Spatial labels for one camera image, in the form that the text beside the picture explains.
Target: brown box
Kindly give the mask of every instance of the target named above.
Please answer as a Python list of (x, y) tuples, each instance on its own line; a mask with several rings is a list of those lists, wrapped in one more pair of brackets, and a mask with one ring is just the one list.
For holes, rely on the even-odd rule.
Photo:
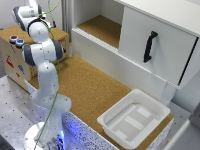
[[(69, 57), (69, 35), (58, 28), (53, 28), (52, 32), (54, 39), (58, 40), (63, 48), (66, 49), (66, 53), (61, 61), (65, 60)], [(9, 38), (12, 35), (17, 35), (19, 39), (25, 40), (26, 44), (34, 44), (34, 41), (29, 37), (27, 32), (21, 31), (18, 25), (0, 31), (0, 51), (6, 74), (27, 90), (24, 79), (29, 81), (35, 77), (37, 75), (37, 68), (26, 64), (22, 57), (22, 49), (18, 49), (16, 45), (10, 44)]]

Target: wooden surface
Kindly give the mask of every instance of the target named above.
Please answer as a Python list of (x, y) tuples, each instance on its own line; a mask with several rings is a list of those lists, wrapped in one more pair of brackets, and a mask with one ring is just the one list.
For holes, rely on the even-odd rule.
[[(123, 150), (105, 134), (102, 126), (97, 123), (97, 118), (131, 92), (131, 89), (75, 55), (63, 61), (60, 68), (59, 93), (71, 98), (72, 108), (70, 111), (120, 150)], [(29, 82), (39, 88), (37, 77)], [(173, 115), (167, 116), (137, 150), (146, 149), (172, 119)]]
[(190, 2), (192, 0), (115, 1), (195, 36), (200, 36), (200, 5)]
[(103, 16), (97, 16), (78, 28), (93, 36), (105, 41), (106, 43), (118, 48), (121, 34), (121, 25)]
[[(58, 28), (52, 28), (52, 33), (54, 35), (55, 40), (59, 40), (60, 38), (64, 36), (69, 36), (66, 32), (58, 29)], [(31, 37), (28, 35), (27, 32), (21, 31), (19, 25), (14, 25), (9, 28), (6, 28), (4, 30), (0, 30), (0, 37), (7, 41), (9, 43), (10, 36), (17, 35), (19, 39), (25, 40), (26, 44), (34, 44), (35, 42), (31, 39)]]

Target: door handle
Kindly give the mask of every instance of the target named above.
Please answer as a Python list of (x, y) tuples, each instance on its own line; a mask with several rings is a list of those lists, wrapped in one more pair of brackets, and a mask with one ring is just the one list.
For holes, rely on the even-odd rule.
[(152, 46), (152, 40), (158, 36), (158, 33), (152, 31), (151, 35), (149, 36), (148, 40), (147, 40), (147, 45), (146, 45), (146, 50), (144, 53), (144, 63), (148, 62), (151, 59), (150, 51), (151, 51), (151, 46)]

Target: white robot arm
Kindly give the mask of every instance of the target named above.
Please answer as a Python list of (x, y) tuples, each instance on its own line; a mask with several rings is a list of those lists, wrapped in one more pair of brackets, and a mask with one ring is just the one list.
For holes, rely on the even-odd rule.
[[(32, 94), (31, 99), (33, 103), (47, 108), (45, 116), (48, 118), (59, 89), (58, 74), (55, 66), (50, 62), (61, 59), (65, 50), (58, 41), (49, 38), (48, 28), (50, 23), (42, 15), (37, 18), (42, 13), (42, 9), (36, 0), (27, 0), (25, 2), (28, 6), (15, 7), (13, 9), (13, 17), (21, 29), (27, 31), (36, 43), (23, 46), (22, 55), (26, 63), (31, 66), (37, 66), (40, 89)], [(35, 139), (40, 137), (40, 148), (42, 147), (44, 150), (50, 149), (48, 143), (52, 139), (56, 139), (57, 135), (62, 131), (61, 114), (69, 111), (71, 105), (70, 98), (60, 94), (57, 95), (53, 111), (47, 120), (41, 137), (42, 129), (35, 137)]]

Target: cabinet top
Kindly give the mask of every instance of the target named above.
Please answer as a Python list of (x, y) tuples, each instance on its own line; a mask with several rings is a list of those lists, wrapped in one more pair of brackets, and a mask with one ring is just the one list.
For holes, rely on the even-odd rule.
[(115, 1), (200, 37), (200, 2), (198, 0)]

